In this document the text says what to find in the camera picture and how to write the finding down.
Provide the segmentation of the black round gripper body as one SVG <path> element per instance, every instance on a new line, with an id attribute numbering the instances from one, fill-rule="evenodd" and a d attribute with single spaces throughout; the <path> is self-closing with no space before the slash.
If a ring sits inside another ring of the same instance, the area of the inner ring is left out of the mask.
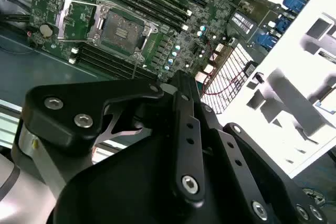
<path id="1" fill-rule="evenodd" d="M 57 200 L 54 223 L 226 223 L 194 105 L 176 104 L 170 122 L 76 175 Z"/>

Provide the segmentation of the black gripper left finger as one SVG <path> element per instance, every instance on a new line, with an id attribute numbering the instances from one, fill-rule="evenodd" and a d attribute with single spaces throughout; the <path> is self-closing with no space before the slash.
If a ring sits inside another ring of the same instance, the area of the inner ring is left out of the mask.
<path id="1" fill-rule="evenodd" d="M 149 79 L 38 86 L 26 95 L 24 127 L 69 166 L 71 158 L 84 159 L 99 141 L 145 128 L 151 136 L 159 124 L 172 126 L 176 104 L 194 105 L 188 75 L 178 71 L 168 90 Z"/>

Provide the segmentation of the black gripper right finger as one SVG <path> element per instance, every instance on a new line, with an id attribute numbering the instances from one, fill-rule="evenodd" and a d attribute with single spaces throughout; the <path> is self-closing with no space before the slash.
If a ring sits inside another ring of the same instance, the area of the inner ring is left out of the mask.
<path id="1" fill-rule="evenodd" d="M 226 223 L 327 223 L 327 217 L 236 123 L 220 125 L 187 76 L 203 150 L 210 152 L 210 186 Z"/>

